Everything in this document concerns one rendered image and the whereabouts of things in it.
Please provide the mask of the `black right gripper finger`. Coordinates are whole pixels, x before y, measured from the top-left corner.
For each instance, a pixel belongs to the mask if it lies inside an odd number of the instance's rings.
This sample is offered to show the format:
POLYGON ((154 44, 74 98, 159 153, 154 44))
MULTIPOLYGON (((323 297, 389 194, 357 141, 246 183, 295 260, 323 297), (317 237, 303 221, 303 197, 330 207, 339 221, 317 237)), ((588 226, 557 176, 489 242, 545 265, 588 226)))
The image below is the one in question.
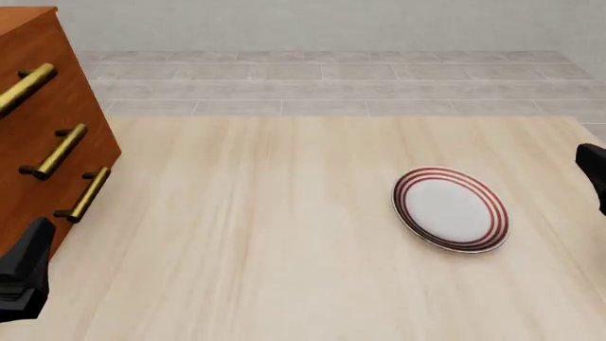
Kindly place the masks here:
POLYGON ((597 193, 599 211, 606 215, 606 149, 595 144, 579 144, 575 161, 597 193))

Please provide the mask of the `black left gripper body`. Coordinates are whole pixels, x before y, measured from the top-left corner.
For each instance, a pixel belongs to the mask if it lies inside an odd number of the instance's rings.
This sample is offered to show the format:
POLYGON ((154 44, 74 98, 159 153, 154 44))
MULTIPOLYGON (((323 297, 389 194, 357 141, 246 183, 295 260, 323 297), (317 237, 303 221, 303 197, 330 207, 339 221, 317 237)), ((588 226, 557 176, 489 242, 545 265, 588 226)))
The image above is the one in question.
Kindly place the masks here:
POLYGON ((49 295, 49 286, 26 287, 0 283, 0 322, 34 320, 39 317, 49 295))

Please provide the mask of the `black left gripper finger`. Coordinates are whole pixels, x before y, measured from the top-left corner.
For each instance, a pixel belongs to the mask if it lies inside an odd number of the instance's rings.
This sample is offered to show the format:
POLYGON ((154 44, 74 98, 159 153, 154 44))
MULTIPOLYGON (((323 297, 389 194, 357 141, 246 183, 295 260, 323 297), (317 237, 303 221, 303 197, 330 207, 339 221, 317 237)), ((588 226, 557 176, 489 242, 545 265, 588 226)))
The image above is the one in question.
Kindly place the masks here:
POLYGON ((47 290, 48 262, 56 227, 37 218, 0 257, 0 290, 47 290))

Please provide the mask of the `wooden cabinet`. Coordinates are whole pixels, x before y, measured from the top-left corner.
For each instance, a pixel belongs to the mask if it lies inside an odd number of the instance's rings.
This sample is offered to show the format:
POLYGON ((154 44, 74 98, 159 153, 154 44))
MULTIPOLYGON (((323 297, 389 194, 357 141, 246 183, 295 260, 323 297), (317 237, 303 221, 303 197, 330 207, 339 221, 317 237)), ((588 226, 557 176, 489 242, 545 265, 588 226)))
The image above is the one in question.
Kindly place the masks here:
POLYGON ((19 71, 44 63, 53 64, 58 75, 0 119, 0 255, 40 217, 55 225, 52 244, 60 246, 74 224, 53 212, 75 204, 89 184, 84 173, 111 169, 121 154, 56 9, 0 7, 0 94, 20 80, 19 71), (18 172, 54 150, 62 141, 56 130, 79 123, 88 133, 49 180, 18 172))

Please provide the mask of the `white plate with red rings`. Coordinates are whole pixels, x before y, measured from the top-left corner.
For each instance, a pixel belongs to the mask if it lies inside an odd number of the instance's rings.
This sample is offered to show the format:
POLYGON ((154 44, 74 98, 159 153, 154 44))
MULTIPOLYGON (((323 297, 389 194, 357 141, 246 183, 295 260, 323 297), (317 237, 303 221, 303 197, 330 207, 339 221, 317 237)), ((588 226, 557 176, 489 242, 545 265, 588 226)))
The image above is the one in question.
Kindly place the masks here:
POLYGON ((511 232, 504 201, 460 170, 437 166, 410 170, 394 184, 391 201, 399 220, 414 235, 452 252, 490 252, 511 232))

